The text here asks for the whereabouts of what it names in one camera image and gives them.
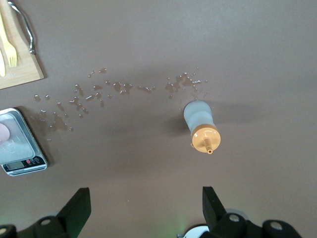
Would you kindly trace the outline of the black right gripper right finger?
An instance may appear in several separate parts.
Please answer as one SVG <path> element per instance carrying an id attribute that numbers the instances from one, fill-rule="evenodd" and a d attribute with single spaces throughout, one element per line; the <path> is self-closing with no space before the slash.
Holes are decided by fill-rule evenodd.
<path id="1" fill-rule="evenodd" d="M 266 220 L 261 226 L 227 212 L 211 186 L 203 187 L 203 215 L 209 228 L 204 238 L 300 238 L 287 222 Z"/>

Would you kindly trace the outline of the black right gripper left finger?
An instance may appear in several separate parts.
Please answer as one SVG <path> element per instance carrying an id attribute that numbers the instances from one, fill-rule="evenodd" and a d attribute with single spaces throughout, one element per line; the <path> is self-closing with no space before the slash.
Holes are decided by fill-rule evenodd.
<path id="1" fill-rule="evenodd" d="M 89 188 L 80 188 L 55 216 L 46 216 L 30 227 L 17 231 L 14 225 L 1 225 L 2 238 L 76 238 L 91 214 Z"/>

